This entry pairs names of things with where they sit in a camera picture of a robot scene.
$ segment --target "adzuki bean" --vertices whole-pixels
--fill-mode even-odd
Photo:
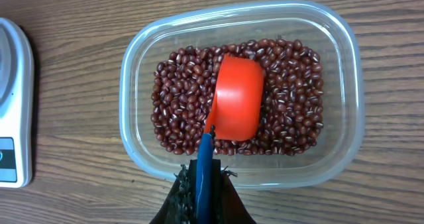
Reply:
[[[302,154],[317,145],[323,124],[320,55],[296,39],[263,38],[241,44],[171,52],[154,72],[150,120],[160,146],[176,155],[199,152],[225,54],[258,62],[265,82],[256,136],[216,140],[214,154]]]

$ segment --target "wooden table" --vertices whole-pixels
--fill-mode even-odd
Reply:
[[[263,0],[0,0],[40,58],[34,180],[0,190],[0,223],[148,223],[171,182],[126,154],[121,60],[147,24],[186,11]],[[366,134],[335,179],[294,190],[240,190],[258,223],[422,223],[424,0],[312,0],[359,42]]]

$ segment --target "white scale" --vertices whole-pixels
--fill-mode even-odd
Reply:
[[[24,32],[0,18],[0,187],[32,178],[31,118],[34,59]]]

